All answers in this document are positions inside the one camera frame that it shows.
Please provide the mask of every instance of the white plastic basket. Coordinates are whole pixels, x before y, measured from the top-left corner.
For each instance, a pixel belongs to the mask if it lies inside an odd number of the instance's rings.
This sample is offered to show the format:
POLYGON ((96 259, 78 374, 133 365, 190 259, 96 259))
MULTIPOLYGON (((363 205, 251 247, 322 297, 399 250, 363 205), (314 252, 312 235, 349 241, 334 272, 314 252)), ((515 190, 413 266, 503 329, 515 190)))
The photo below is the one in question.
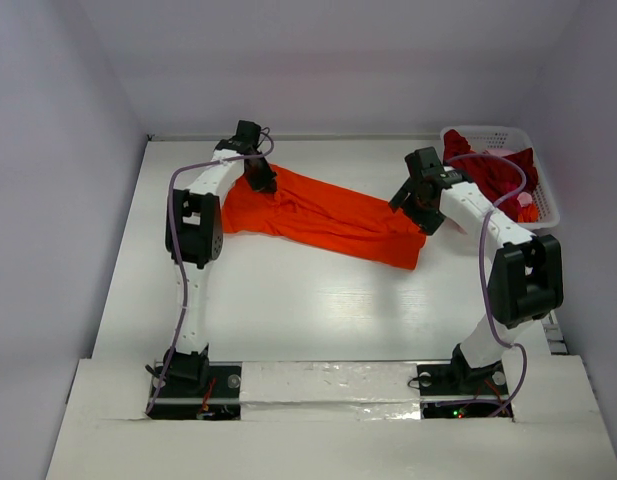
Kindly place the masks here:
POLYGON ((526 132, 518 128, 469 126, 446 127, 441 131, 441 141, 449 130, 457 130, 459 134, 468 140, 472 149, 481 153, 488 148, 505 148, 513 152, 520 152, 526 148, 533 148, 534 164, 539 174, 537 188, 532 194, 533 201, 539 210, 539 218, 534 223, 520 223, 528 230, 554 227, 559 223, 557 204, 546 181, 546 174, 541 166, 537 152, 526 132))

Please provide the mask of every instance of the folded fabric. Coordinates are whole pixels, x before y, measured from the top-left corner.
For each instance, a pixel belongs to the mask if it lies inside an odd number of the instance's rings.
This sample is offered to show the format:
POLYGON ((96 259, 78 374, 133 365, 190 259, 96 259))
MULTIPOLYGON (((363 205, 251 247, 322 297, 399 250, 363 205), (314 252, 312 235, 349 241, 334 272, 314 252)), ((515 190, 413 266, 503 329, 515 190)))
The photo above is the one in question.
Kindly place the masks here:
POLYGON ((225 233, 283 236, 346 255, 414 269, 426 237, 388 202, 271 165, 277 192, 253 192, 241 177, 222 207, 225 233))
MULTIPOLYGON (((475 153, 468 141, 456 130, 450 130, 444 135, 444 147, 444 160, 457 155, 475 153)), ((526 174, 526 187, 524 191, 532 193, 539 183, 539 174, 533 163, 532 148, 527 148, 512 155, 506 155, 504 158, 515 163, 524 171, 526 174)), ((514 190, 521 182, 519 173, 515 169, 503 162, 498 162, 488 157, 457 160, 452 162, 452 166, 468 173, 479 187, 479 190, 481 190, 481 193, 491 202, 514 190)), ((532 218, 534 216, 533 212, 536 213, 536 217, 539 216, 536 207, 534 210, 529 209, 529 207, 523 207, 522 209, 519 201, 514 198, 506 200, 499 208, 516 222, 520 221, 520 214, 524 214, 525 218, 532 218)))

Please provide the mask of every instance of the basket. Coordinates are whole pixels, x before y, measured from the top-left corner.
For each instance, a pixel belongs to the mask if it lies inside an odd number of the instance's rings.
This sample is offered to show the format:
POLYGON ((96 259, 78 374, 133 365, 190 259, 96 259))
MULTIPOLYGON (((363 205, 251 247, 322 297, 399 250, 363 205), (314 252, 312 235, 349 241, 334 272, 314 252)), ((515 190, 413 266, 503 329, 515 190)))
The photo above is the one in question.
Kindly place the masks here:
POLYGON ((532 193, 532 199, 539 210, 539 218, 534 223, 519 223, 528 230, 551 228, 559 223, 559 212, 552 191, 546 181, 546 174, 541 166, 537 151, 530 138, 523 130, 509 127, 468 126, 446 127, 441 131, 441 140, 449 130, 457 130, 468 140, 475 152, 483 152, 488 148, 505 148, 513 152, 520 152, 526 148, 533 148, 534 164, 539 174, 537 188, 532 193))

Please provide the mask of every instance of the dark red cloth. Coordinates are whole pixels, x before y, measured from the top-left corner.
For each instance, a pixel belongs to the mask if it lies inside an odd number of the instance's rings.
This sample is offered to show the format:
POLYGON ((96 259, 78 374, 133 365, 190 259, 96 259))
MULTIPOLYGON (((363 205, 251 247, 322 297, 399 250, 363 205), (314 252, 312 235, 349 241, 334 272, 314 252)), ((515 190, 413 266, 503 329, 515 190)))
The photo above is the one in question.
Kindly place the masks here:
MULTIPOLYGON (((468 141, 456 130, 450 130, 444 135, 444 160, 466 153, 478 152, 474 152, 468 141)), ((537 183, 539 182, 539 174, 533 163, 532 148, 507 155, 504 158, 517 164, 525 172, 526 187, 524 191, 532 193, 537 188, 537 183)), ((479 190, 481 190, 481 193, 491 202, 514 190, 521 182, 519 173, 516 170, 503 162, 498 162, 488 157, 457 160, 452 162, 451 165, 455 168, 460 168, 470 175, 479 187, 479 190)), ((499 208, 513 221, 518 221, 521 207, 516 199, 506 200, 499 208)))

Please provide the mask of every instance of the white wall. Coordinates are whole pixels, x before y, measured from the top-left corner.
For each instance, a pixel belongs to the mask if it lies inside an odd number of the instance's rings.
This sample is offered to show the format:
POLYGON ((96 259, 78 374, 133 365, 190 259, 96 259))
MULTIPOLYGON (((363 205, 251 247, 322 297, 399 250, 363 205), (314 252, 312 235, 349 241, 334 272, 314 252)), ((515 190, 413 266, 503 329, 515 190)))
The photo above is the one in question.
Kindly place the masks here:
POLYGON ((561 209, 559 320, 586 362, 617 452, 617 0, 582 3, 519 123, 561 209))
POLYGON ((0 480, 45 476, 145 140, 76 2, 0 0, 0 480))
POLYGON ((579 0, 81 0, 151 133, 508 123, 579 0))

